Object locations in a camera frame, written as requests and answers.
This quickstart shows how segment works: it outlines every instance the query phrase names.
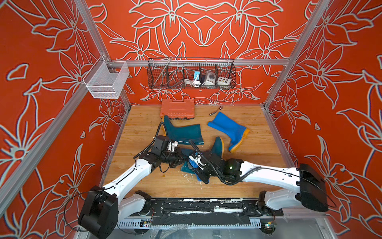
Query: orange wallpaper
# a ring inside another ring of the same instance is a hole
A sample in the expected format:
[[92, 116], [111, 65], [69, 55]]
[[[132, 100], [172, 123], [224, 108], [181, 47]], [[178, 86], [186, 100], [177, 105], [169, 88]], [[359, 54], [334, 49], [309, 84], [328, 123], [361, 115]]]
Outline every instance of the orange wallpaper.
[[[72, 0], [0, 3], [0, 186], [99, 58]], [[0, 219], [1, 238], [66, 238], [63, 206], [100, 182], [126, 108], [85, 96]], [[76, 225], [83, 198], [68, 204]]]
[[[317, 1], [87, 0], [114, 60], [150, 57], [284, 59], [293, 50]], [[151, 90], [144, 67], [133, 67], [125, 87], [131, 102], [194, 98], [200, 104], [261, 104], [280, 66], [239, 67], [230, 90]]]
[[0, 186], [99, 58], [78, 10], [66, 1], [0, 3]]
[[382, 237], [381, 14], [331, 1], [270, 108], [295, 163], [325, 178], [339, 238]]
[[[121, 99], [94, 99], [87, 93], [0, 219], [1, 238], [74, 236], [63, 220], [64, 205], [100, 183], [126, 110]], [[72, 227], [85, 197], [68, 203]]]

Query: wooden platform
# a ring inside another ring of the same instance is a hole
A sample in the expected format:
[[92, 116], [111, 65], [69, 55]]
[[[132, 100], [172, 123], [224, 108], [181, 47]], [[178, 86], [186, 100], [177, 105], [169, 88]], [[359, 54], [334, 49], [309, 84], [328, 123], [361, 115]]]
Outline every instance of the wooden platform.
[[[225, 151], [223, 158], [237, 158], [256, 164], [285, 167], [283, 158], [276, 146], [263, 112], [259, 106], [225, 106], [221, 112], [246, 126], [251, 130], [247, 138], [235, 153], [228, 152], [230, 138], [209, 126], [207, 123], [215, 118], [208, 116], [215, 111], [217, 106], [195, 106], [193, 120], [172, 120], [174, 126], [200, 124], [204, 145], [199, 145], [201, 150], [210, 149], [216, 136], [221, 136], [224, 141]], [[133, 156], [144, 149], [155, 135], [157, 126], [161, 121], [159, 117], [160, 106], [133, 106], [127, 119], [122, 136], [118, 143], [116, 153], [110, 165], [105, 183], [117, 178], [121, 173], [134, 164]], [[149, 176], [138, 183], [128, 195], [137, 190], [142, 190], [152, 197], [258, 197], [259, 192], [278, 190], [278, 187], [244, 182], [234, 186], [227, 186], [218, 178], [210, 178], [209, 184], [196, 180], [193, 174], [180, 171], [178, 166], [161, 173], [156, 169]]]

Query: rain boot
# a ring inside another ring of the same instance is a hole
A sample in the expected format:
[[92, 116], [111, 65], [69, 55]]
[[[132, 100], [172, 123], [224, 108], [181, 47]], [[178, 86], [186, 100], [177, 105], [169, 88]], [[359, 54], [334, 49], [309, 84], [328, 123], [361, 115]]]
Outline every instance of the rain boot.
[[163, 116], [163, 122], [167, 129], [167, 137], [178, 142], [181, 145], [189, 145], [189, 140], [193, 140], [196, 145], [204, 144], [200, 124], [175, 127], [172, 125], [168, 116]]
[[221, 112], [217, 114], [213, 121], [208, 122], [208, 126], [227, 134], [231, 138], [230, 147], [228, 148], [230, 152], [234, 152], [249, 133], [249, 129], [239, 125]]
[[[191, 153], [193, 152], [193, 150], [190, 150], [190, 149], [185, 149], [185, 148], [182, 148], [182, 154], [186, 155], [186, 156], [189, 156]], [[219, 157], [223, 157], [223, 153], [224, 153], [224, 142], [223, 142], [223, 139], [221, 137], [216, 137], [215, 138], [215, 143], [214, 145], [212, 146], [212, 149], [211, 149], [211, 152], [212, 153], [215, 153], [217, 156]], [[180, 171], [182, 172], [188, 172], [190, 174], [195, 174], [191, 169], [190, 167], [194, 168], [194, 167], [198, 167], [198, 165], [194, 162], [194, 161], [191, 161], [191, 160], [188, 160], [186, 161], [182, 168], [180, 169]], [[200, 178], [196, 175], [196, 178], [198, 181], [201, 181]]]

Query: rubber boot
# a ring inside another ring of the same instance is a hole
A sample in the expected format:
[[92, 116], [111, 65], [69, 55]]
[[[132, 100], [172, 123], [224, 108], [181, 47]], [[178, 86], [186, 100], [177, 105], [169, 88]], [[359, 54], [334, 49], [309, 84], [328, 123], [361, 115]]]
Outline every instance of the rubber boot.
[[217, 114], [213, 121], [208, 122], [208, 126], [227, 134], [231, 138], [230, 147], [228, 148], [230, 152], [234, 152], [249, 133], [249, 129], [239, 125], [221, 112]]
[[189, 140], [193, 140], [196, 145], [204, 144], [202, 133], [200, 131], [200, 124], [175, 127], [166, 115], [163, 116], [163, 122], [167, 129], [167, 137], [177, 141], [178, 144], [190, 145]]
[[[193, 150], [190, 150], [190, 149], [185, 149], [185, 148], [182, 148], [182, 154], [186, 155], [186, 156], [189, 156], [191, 153], [193, 152]], [[221, 137], [216, 137], [215, 138], [215, 143], [214, 145], [212, 146], [212, 149], [211, 149], [211, 152], [212, 153], [215, 153], [217, 156], [219, 157], [223, 157], [223, 153], [224, 153], [224, 142], [223, 142], [223, 139]], [[198, 165], [194, 162], [194, 161], [191, 161], [191, 160], [188, 160], [187, 162], [185, 162], [182, 166], [182, 168], [180, 169], [180, 171], [182, 172], [188, 172], [190, 174], [195, 174], [191, 169], [190, 167], [198, 167]], [[198, 181], [201, 181], [200, 178], [196, 175], [196, 178]]]

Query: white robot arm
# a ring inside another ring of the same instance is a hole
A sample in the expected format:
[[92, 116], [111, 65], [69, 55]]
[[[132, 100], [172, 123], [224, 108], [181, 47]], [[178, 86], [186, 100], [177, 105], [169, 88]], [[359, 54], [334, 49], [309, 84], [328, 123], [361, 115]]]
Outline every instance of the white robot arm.
[[225, 161], [211, 152], [200, 152], [197, 146], [190, 142], [195, 151], [187, 156], [176, 147], [177, 142], [162, 135], [155, 137], [154, 145], [136, 155], [139, 159], [121, 176], [104, 185], [103, 188], [94, 186], [91, 189], [78, 223], [98, 238], [106, 238], [119, 220], [133, 213], [144, 215], [149, 212], [151, 197], [148, 194], [138, 191], [124, 199], [140, 180], [161, 163], [168, 163], [171, 168], [174, 168], [189, 160], [197, 164], [197, 167], [192, 170], [204, 183], [208, 183], [211, 176], [217, 176], [227, 185], [239, 182], [260, 182], [287, 189], [261, 192], [257, 205], [259, 211], [264, 208], [278, 210], [299, 205], [315, 211], [328, 210], [325, 182], [306, 164], [301, 164], [299, 168], [278, 168], [239, 159]]

